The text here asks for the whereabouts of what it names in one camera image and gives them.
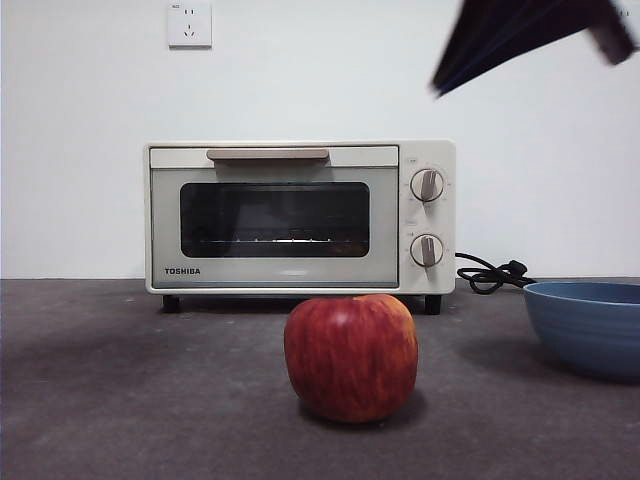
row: oven door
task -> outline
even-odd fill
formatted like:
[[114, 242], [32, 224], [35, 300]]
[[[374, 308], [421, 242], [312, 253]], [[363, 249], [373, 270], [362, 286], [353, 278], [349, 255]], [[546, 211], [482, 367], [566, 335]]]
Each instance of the oven door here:
[[152, 286], [398, 286], [398, 149], [150, 153]]

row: toshiba logo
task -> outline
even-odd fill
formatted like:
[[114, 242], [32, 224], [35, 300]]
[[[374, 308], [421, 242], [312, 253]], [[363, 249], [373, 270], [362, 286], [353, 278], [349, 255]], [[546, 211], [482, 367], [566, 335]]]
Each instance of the toshiba logo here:
[[200, 275], [199, 268], [165, 268], [167, 275]]

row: oven foot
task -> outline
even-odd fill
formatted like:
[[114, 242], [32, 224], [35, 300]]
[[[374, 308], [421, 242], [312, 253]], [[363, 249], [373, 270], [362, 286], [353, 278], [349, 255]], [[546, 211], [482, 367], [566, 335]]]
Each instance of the oven foot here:
[[180, 297], [176, 297], [175, 295], [163, 295], [162, 311], [164, 313], [178, 313], [180, 311]]
[[425, 295], [424, 296], [425, 315], [440, 315], [441, 304], [442, 304], [442, 295]]

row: oven window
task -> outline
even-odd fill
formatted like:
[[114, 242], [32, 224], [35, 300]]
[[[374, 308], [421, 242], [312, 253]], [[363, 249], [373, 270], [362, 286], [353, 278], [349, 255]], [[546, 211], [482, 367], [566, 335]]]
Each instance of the oven window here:
[[187, 257], [363, 257], [369, 188], [339, 183], [187, 183], [180, 190]]

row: blue bowl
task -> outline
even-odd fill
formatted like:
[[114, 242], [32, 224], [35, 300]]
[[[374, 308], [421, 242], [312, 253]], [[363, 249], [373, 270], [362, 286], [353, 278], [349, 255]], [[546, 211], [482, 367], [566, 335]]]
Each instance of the blue bowl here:
[[524, 297], [542, 343], [574, 369], [640, 382], [640, 285], [540, 282]]

